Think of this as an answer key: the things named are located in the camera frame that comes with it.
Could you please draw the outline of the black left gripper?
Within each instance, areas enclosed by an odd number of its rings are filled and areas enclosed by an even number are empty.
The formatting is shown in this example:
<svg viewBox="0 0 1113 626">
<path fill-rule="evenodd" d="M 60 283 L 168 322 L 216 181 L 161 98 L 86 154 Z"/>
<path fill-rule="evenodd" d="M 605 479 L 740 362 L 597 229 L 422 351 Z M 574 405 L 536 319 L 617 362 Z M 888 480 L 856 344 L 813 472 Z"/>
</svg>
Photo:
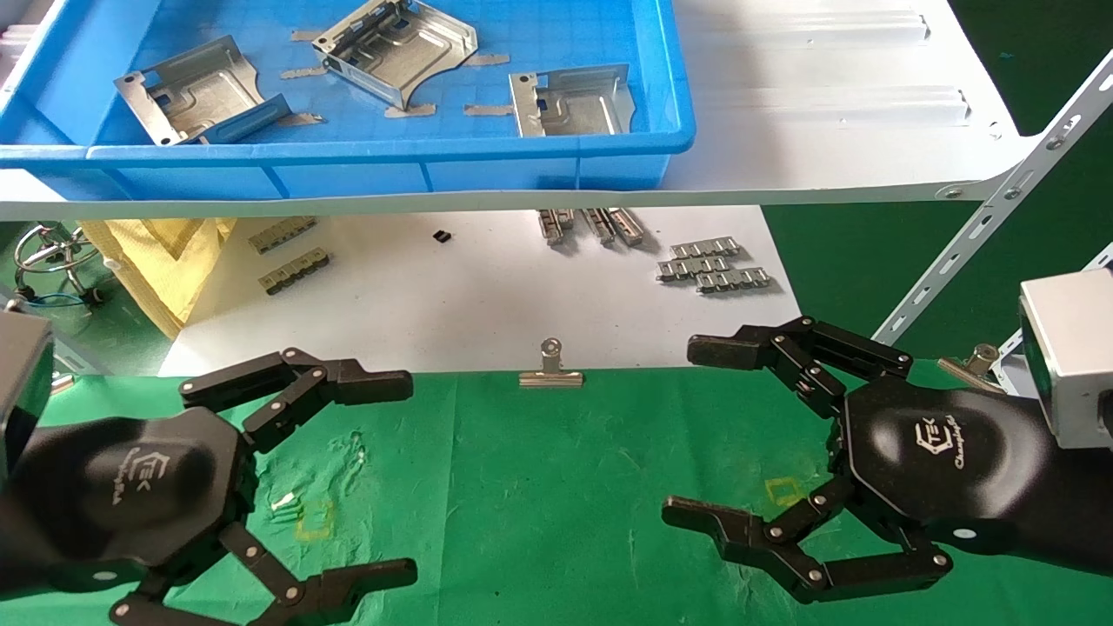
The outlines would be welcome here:
<svg viewBox="0 0 1113 626">
<path fill-rule="evenodd" d="M 3 600 L 142 580 L 112 606 L 116 625 L 228 625 L 164 603 L 171 585 L 195 581 L 227 552 L 273 595 L 250 625 L 349 622 L 365 596 L 416 583 L 417 563 L 297 580 L 243 526 L 258 486 L 250 449 L 273 451 L 332 403 L 413 395 L 407 371 L 370 372 L 356 359 L 288 348 L 184 381 L 183 405 L 193 409 L 179 415 L 38 428 L 3 486 Z M 243 436 L 216 415 L 262 397 Z"/>
</svg>

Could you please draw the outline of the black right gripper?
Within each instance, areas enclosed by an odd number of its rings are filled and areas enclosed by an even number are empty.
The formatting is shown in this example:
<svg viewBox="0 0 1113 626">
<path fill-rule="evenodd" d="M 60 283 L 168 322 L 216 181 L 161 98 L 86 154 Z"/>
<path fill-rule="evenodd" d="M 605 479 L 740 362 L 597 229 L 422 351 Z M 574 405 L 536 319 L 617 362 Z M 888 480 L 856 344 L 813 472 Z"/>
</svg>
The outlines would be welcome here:
<svg viewBox="0 0 1113 626">
<path fill-rule="evenodd" d="M 723 563 L 768 574 L 795 601 L 930 588 L 953 569 L 934 542 L 1110 575 L 1110 451 L 1060 447 L 1037 400 L 913 385 L 903 380 L 910 354 L 812 316 L 743 325 L 733 336 L 689 338 L 687 359 L 696 366 L 768 370 L 815 415 L 840 417 L 843 459 L 865 491 L 865 508 L 885 520 L 883 539 L 902 547 L 830 563 L 802 550 L 823 524 L 861 510 L 846 476 L 771 522 L 719 503 L 664 499 L 664 524 L 705 534 Z M 834 371 L 870 383 L 847 395 Z"/>
</svg>

